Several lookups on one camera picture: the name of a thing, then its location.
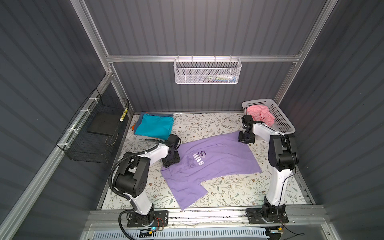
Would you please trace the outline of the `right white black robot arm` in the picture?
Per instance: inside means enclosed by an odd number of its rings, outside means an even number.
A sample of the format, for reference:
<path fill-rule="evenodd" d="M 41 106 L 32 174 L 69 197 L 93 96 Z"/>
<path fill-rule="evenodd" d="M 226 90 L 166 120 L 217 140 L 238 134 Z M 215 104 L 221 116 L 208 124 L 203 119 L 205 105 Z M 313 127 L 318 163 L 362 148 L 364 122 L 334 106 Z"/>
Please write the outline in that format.
<path fill-rule="evenodd" d="M 294 176 L 299 163 L 295 136 L 277 132 L 264 122 L 255 121 L 251 115 L 242 117 L 242 128 L 244 131 L 238 137 L 240 143 L 253 144 L 256 137 L 269 143 L 268 161 L 272 166 L 272 176 L 261 217 L 266 223 L 282 223 L 286 213 L 285 193 L 288 179 Z"/>

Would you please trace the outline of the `folded teal t shirt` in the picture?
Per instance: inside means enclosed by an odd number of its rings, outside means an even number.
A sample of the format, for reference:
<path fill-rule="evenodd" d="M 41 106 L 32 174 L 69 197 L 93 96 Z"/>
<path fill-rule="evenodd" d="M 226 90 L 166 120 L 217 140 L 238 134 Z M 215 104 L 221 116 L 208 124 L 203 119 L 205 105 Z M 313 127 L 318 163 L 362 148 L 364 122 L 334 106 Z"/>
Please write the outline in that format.
<path fill-rule="evenodd" d="M 173 117 L 144 115 L 135 135 L 167 140 L 172 133 L 173 124 Z"/>

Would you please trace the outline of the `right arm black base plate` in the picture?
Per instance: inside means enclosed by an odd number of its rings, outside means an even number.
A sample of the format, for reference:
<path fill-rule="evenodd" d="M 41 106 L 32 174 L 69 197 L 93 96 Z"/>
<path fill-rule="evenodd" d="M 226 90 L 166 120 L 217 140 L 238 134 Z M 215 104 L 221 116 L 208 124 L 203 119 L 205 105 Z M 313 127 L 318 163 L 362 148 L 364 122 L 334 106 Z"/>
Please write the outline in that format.
<path fill-rule="evenodd" d="M 250 224 L 287 224 L 289 222 L 285 212 L 269 213 L 262 208 L 247 208 L 245 214 Z"/>

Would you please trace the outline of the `folded blue grey t shirt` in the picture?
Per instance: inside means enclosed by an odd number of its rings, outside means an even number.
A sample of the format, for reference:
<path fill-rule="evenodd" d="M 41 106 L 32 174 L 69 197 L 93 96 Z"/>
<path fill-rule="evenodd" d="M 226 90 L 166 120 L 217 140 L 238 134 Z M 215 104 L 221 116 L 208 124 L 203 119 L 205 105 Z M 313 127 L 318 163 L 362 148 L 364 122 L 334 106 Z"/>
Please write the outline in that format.
<path fill-rule="evenodd" d="M 148 112 L 141 112 L 138 121 L 134 124 L 135 128 L 133 130 L 134 135 L 136 134 L 137 128 L 142 123 L 144 115 L 150 115 L 150 116 L 157 116 L 157 117 L 174 117 L 173 114 L 159 114 L 159 113 L 148 113 Z"/>

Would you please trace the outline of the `floral patterned table mat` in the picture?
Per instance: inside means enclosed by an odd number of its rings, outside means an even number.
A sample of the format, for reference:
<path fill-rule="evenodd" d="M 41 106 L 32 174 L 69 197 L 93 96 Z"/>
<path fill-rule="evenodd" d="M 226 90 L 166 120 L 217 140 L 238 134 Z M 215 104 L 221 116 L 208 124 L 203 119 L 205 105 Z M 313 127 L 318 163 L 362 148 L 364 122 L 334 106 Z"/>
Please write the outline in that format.
<path fill-rule="evenodd" d="M 145 137 L 134 135 L 132 127 L 137 123 L 139 114 L 133 116 L 128 130 L 123 149 L 119 159 L 126 152 L 138 152 L 151 146 L 145 142 Z M 208 137 L 232 133 L 241 130 L 241 117 L 243 113 L 199 113 L 199 114 L 174 114 L 174 126 L 172 134 L 181 138 L 182 143 Z M 267 160 L 268 144 L 265 141 L 256 141 L 249 145 L 256 157 L 262 173 L 249 175 L 230 175 L 202 182 L 208 193 L 197 200 L 190 208 L 204 207 L 239 207 L 239 206 L 261 206 L 264 196 L 270 186 L 272 167 Z M 146 193 L 157 209 L 180 208 L 170 188 L 161 174 L 162 164 L 157 162 L 150 167 Z M 309 197 L 295 177 L 287 180 L 286 204 L 302 205 L 308 204 Z M 101 210 L 131 209 L 131 204 L 116 196 L 110 189 L 99 207 Z"/>

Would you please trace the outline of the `white plastic laundry basket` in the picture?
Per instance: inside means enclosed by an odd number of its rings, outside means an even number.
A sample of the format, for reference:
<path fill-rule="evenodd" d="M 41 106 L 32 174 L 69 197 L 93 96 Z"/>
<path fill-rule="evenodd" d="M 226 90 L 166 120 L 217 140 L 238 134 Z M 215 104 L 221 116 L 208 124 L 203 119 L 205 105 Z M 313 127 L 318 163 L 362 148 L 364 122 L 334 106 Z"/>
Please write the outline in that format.
<path fill-rule="evenodd" d="M 274 124 L 271 126 L 275 131 L 282 134 L 294 134 L 296 129 L 280 107 L 272 99 L 251 100 L 242 103 L 244 114 L 250 106 L 262 105 L 269 109 L 269 112 L 275 117 Z"/>

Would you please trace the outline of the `yellow marker pen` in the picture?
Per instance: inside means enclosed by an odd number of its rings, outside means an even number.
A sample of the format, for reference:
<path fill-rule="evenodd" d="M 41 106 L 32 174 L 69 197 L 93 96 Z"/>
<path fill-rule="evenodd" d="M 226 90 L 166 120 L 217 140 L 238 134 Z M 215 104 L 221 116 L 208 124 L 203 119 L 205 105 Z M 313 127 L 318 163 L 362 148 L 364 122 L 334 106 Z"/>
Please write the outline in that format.
<path fill-rule="evenodd" d="M 128 113 L 128 108 L 125 108 L 124 111 L 123 111 L 123 113 L 122 113 L 122 115 L 121 115 L 121 117 L 120 117 L 120 122 L 123 122 L 123 121 L 124 121 L 124 119 L 125 119 L 127 113 Z"/>

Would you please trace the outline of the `markers in white basket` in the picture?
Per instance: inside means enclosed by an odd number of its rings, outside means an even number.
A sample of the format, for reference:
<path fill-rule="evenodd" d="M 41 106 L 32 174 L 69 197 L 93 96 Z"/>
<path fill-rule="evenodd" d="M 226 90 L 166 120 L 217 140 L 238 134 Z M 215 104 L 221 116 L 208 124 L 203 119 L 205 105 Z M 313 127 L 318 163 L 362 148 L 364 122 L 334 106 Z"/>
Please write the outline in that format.
<path fill-rule="evenodd" d="M 198 78 L 197 81 L 211 84 L 237 84 L 238 77 L 235 75 L 203 76 L 202 78 Z"/>

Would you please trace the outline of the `pink crumpled t shirt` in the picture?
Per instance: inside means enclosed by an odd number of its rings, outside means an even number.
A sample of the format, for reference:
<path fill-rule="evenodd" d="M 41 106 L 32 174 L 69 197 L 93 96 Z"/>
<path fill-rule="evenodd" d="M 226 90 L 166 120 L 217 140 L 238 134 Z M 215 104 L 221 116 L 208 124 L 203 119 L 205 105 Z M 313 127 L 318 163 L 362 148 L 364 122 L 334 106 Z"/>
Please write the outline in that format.
<path fill-rule="evenodd" d="M 268 127 L 275 123 L 275 117 L 264 105 L 252 105 L 247 108 L 247 114 L 251 115 L 254 121 L 262 121 Z"/>

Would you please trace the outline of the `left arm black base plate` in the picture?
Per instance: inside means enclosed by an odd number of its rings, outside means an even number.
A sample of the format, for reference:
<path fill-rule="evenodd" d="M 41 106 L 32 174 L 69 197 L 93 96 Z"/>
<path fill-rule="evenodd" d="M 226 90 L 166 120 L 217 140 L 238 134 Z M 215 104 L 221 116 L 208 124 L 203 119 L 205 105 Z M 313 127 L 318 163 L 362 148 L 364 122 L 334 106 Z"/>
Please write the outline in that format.
<path fill-rule="evenodd" d="M 150 211 L 148 215 L 140 215 L 133 210 L 129 211 L 126 216 L 128 228 L 139 227 L 166 227 L 168 225 L 168 211 Z"/>

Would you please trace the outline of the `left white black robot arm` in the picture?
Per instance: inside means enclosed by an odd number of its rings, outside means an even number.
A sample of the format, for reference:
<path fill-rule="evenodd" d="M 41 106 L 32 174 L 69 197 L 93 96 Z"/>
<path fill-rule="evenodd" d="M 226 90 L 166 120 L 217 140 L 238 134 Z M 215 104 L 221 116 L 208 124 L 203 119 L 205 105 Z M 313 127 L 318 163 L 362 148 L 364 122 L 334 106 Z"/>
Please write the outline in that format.
<path fill-rule="evenodd" d="M 112 167 L 108 185 L 115 195 L 130 202 L 137 215 L 149 217 L 154 212 L 153 203 L 145 195 L 150 166 L 157 162 L 161 162 L 164 168 L 178 164 L 181 139 L 171 134 L 167 140 L 145 141 L 154 146 L 138 153 L 125 153 Z"/>

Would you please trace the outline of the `purple printed t shirt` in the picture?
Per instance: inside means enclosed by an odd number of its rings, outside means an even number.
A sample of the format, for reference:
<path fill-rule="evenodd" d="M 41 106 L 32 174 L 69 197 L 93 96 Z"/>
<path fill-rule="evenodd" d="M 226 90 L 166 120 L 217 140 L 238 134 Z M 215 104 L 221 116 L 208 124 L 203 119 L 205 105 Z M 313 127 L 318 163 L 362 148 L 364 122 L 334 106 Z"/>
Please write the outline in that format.
<path fill-rule="evenodd" d="M 179 207 L 184 210 L 207 194 L 202 182 L 229 175 L 261 173 L 247 144 L 238 140 L 239 132 L 217 135 L 178 148 L 180 162 L 161 169 Z"/>

